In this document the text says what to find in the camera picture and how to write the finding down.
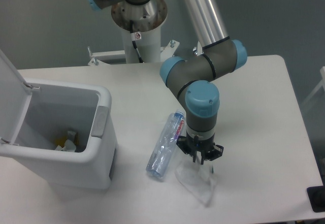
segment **metal bracket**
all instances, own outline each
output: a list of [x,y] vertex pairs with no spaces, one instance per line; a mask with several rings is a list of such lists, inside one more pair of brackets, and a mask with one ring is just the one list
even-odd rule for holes
[[31,84],[28,84],[28,83],[24,83],[24,85],[27,87],[27,88],[30,88],[30,89],[40,89],[40,87],[35,87]]
[[5,140],[5,139],[3,139],[2,137],[0,137],[0,141],[4,142],[4,143],[6,143],[6,144],[10,144],[10,141]]
[[[174,56],[174,53],[179,45],[180,43],[178,41],[171,40],[167,46],[161,47],[160,61],[165,61],[168,58]],[[112,60],[125,59],[124,50],[92,53],[90,47],[88,46],[88,53],[89,58],[91,59],[88,63],[89,66],[109,65],[114,64],[114,62],[110,62]]]

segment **bolt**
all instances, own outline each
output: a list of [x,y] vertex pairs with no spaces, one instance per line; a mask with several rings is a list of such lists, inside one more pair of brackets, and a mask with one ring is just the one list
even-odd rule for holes
[[176,44],[175,40],[171,40],[171,48],[174,48],[175,44]]
[[90,50],[90,46],[88,46],[88,53],[89,53],[89,57],[92,58],[92,51]]

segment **white trash bin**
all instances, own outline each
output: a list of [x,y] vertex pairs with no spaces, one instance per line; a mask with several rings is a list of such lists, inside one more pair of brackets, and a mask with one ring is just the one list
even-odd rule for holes
[[[109,187],[117,140],[106,88],[24,80],[0,50],[0,93],[0,156],[52,183]],[[55,150],[55,140],[69,130],[78,133],[85,150]]]

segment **clear plastic bottle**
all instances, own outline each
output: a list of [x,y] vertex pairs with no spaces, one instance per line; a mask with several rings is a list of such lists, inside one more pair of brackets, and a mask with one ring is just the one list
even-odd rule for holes
[[149,175],[157,178],[164,176],[175,150],[178,136],[182,133],[184,120],[182,111],[177,110],[169,115],[148,162],[146,171]]

